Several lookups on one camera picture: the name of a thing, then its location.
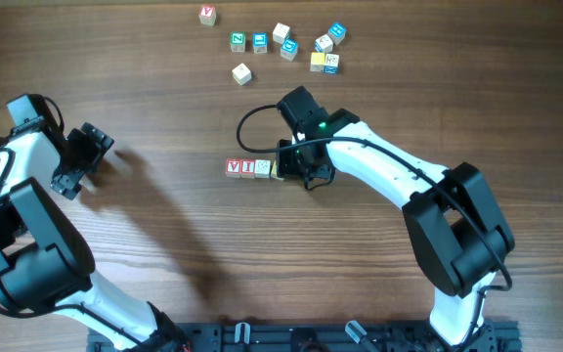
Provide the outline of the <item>yellow wooden block front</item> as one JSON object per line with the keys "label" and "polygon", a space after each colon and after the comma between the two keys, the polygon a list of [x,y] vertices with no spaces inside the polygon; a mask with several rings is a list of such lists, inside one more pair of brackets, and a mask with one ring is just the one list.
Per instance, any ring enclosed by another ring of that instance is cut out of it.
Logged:
{"label": "yellow wooden block front", "polygon": [[277,164],[277,161],[276,161],[276,160],[273,161],[273,164],[272,164],[272,167],[271,167],[271,173],[270,173],[270,174],[271,174],[270,177],[271,177],[272,179],[276,179],[276,180],[279,180],[279,181],[283,181],[283,180],[284,180],[284,178],[278,174],[278,164]]}

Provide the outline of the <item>yellow wooden block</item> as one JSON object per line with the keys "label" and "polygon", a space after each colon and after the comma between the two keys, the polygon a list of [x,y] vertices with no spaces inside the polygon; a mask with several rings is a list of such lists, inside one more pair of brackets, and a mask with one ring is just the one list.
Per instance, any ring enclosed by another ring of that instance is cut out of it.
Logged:
{"label": "yellow wooden block", "polygon": [[272,167],[271,167],[271,173],[270,173],[270,174],[271,174],[270,177],[271,177],[272,179],[276,179],[276,180],[279,180],[279,181],[283,181],[283,180],[284,180],[284,178],[278,174],[278,164],[277,164],[277,161],[276,161],[276,160],[273,161],[273,164],[272,164]]}
{"label": "yellow wooden block", "polygon": [[325,69],[325,57],[325,53],[313,52],[310,58],[310,71],[323,72]]}

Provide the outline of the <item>plain wooden block lowest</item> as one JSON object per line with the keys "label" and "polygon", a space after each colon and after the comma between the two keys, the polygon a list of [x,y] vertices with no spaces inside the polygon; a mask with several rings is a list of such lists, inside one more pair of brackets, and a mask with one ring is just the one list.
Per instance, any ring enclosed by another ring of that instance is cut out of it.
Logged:
{"label": "plain wooden block lowest", "polygon": [[269,179],[271,177],[272,162],[268,159],[256,159],[254,175],[256,178]]}

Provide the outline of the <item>red I wooden block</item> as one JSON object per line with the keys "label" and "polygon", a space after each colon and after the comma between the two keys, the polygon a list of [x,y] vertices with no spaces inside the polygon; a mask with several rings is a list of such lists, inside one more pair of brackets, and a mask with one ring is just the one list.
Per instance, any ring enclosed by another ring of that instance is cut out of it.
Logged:
{"label": "red I wooden block", "polygon": [[242,159],[240,161],[239,176],[241,178],[253,179],[255,177],[255,159]]}

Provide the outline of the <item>red A wooden block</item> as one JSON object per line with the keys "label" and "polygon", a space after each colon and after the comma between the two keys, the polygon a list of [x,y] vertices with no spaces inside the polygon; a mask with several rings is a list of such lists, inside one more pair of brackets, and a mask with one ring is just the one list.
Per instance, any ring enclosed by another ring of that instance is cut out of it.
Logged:
{"label": "red A wooden block", "polygon": [[228,158],[226,160],[225,174],[229,178],[240,177],[241,160],[239,158]]}

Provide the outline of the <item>block with blue side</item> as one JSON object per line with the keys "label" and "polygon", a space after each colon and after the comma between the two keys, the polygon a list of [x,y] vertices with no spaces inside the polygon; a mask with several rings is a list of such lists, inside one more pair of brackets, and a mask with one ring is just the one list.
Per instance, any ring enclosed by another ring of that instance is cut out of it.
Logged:
{"label": "block with blue side", "polygon": [[339,71],[339,56],[327,53],[325,55],[324,73],[337,74]]}

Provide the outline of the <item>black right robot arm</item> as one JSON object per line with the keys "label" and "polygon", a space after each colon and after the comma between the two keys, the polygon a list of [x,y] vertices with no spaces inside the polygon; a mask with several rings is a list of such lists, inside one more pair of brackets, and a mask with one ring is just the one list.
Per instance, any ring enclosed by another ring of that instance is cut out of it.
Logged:
{"label": "black right robot arm", "polygon": [[429,325],[463,349],[483,323],[493,279],[515,240],[484,175],[462,163],[450,169],[387,142],[355,114],[320,107],[300,86],[276,105],[292,138],[280,146],[306,181],[319,169],[350,174],[403,213],[416,262],[435,287]]}

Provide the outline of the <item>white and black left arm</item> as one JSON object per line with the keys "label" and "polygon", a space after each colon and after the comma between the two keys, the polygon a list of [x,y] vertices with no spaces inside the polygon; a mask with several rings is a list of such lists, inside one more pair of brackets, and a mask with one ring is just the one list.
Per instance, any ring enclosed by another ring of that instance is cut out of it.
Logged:
{"label": "white and black left arm", "polygon": [[15,125],[0,137],[0,315],[72,318],[114,351],[188,350],[166,314],[97,271],[88,243],[49,194],[75,198],[112,138],[90,123],[66,132],[58,106],[40,94],[7,108]]}

